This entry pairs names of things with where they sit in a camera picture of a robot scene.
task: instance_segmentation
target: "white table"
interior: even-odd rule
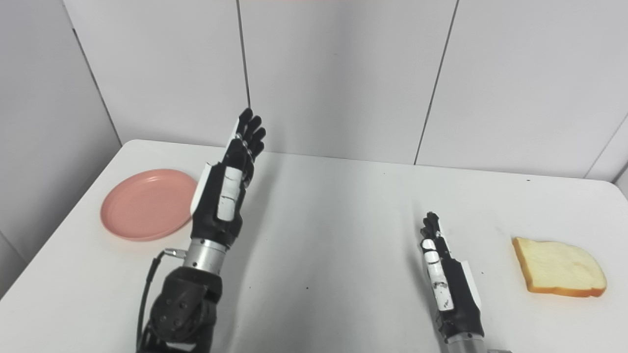
[[[152,242],[102,227],[101,202],[152,168],[198,178],[221,148],[131,141],[0,301],[2,352],[132,352]],[[416,235],[427,211],[470,261],[490,347],[619,352],[628,313],[628,202],[606,182],[264,153],[227,254],[215,352],[439,352]],[[511,237],[565,241],[602,265],[600,298],[526,291]],[[181,261],[166,258],[163,278]]]

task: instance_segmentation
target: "black wire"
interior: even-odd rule
[[[138,316],[138,334],[136,339],[136,349],[139,350],[140,340],[142,338],[142,330],[144,323],[144,309],[146,308],[146,299],[148,298],[148,291],[151,288],[151,282],[155,276],[155,272],[157,272],[157,267],[159,267],[159,263],[161,262],[161,258],[166,253],[161,251],[157,257],[153,259],[151,263],[151,268],[148,270],[148,274],[146,275],[146,284],[144,285],[144,293],[142,293],[142,300],[139,304],[139,316]]]

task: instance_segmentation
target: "white wall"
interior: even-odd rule
[[[269,149],[412,164],[455,0],[241,1]]]
[[[627,162],[628,115],[626,115],[622,124],[617,127],[613,137],[591,166],[591,170],[587,173],[586,178],[614,182]]]
[[[619,179],[616,181],[616,184],[628,198],[628,171],[624,171],[624,173],[621,174]]]
[[[120,144],[61,1],[0,2],[0,52],[1,296]]]
[[[417,163],[584,177],[628,113],[627,13],[461,0]]]
[[[246,104],[236,0],[65,0],[122,141],[222,145]],[[268,150],[613,180],[628,3],[242,0]]]
[[[223,145],[246,106],[236,0],[66,0],[122,142]],[[242,1],[270,151],[412,163],[455,0]]]
[[[235,0],[65,0],[122,143],[222,146],[247,106]]]

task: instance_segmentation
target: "silver metal forearm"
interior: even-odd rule
[[[183,265],[220,274],[227,247],[206,239],[192,238]]]
[[[484,337],[462,332],[447,339],[449,353],[512,353],[509,350],[486,349]]]

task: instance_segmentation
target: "robotic arm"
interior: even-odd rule
[[[482,304],[471,269],[468,262],[452,257],[438,216],[429,212],[423,224],[420,248],[438,307],[436,326],[449,353],[508,353],[486,349],[480,321]]]
[[[239,117],[222,161],[205,165],[192,198],[192,241],[188,251],[166,249],[153,260],[139,315],[140,353],[208,353],[222,295],[219,276],[227,250],[242,228],[240,208],[251,182],[254,162],[264,149],[262,120],[246,109]],[[183,259],[164,280],[146,327],[144,303],[162,255]],[[174,345],[190,345],[185,350]]]

